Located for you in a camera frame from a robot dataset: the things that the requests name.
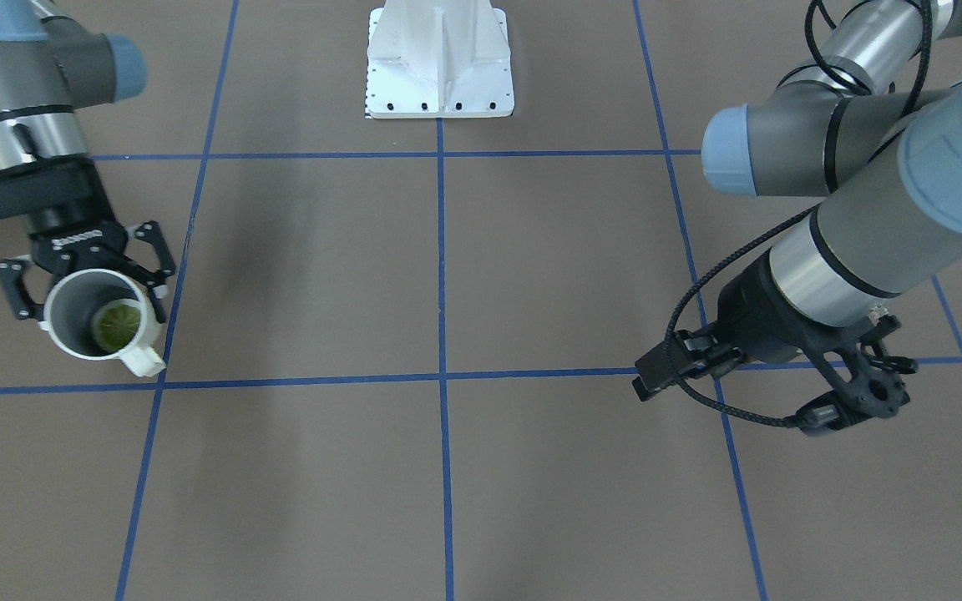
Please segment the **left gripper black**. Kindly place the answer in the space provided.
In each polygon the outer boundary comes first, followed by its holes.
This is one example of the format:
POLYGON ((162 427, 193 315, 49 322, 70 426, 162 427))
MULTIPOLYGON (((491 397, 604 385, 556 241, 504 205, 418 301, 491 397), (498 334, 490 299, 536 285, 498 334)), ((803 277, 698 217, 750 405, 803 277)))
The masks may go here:
POLYGON ((752 362, 785 364, 804 356, 798 343, 812 323, 779 290, 771 262, 753 261, 719 293, 714 322, 673 332, 635 361, 631 387, 649 401, 679 379, 725 376, 752 362))

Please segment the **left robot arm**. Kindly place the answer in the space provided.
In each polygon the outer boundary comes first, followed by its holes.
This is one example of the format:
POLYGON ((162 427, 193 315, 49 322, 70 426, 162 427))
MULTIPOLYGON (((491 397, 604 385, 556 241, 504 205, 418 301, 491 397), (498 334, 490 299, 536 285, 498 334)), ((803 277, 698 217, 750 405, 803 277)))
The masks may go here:
POLYGON ((962 1, 863 1, 760 105, 715 114, 701 160, 724 194, 818 197, 719 295, 713 323, 671 318, 636 363, 641 400, 754 361, 805 357, 819 407, 894 413, 916 362, 884 338, 885 306, 962 258, 962 80, 924 91, 933 44, 962 37, 962 1))

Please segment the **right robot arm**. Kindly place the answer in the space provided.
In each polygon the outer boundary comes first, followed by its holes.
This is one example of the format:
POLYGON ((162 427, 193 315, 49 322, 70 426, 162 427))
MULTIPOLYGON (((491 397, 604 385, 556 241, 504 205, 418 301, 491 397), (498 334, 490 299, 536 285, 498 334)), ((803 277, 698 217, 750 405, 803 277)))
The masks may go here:
POLYGON ((175 259, 157 222, 119 222, 76 115, 136 98, 146 83, 131 39, 90 32, 53 1, 0 1, 0 220, 19 218, 30 244, 29 254, 0 260, 16 319, 43 318, 23 281, 37 266, 53 284, 81 270, 118 271, 165 322, 175 259))

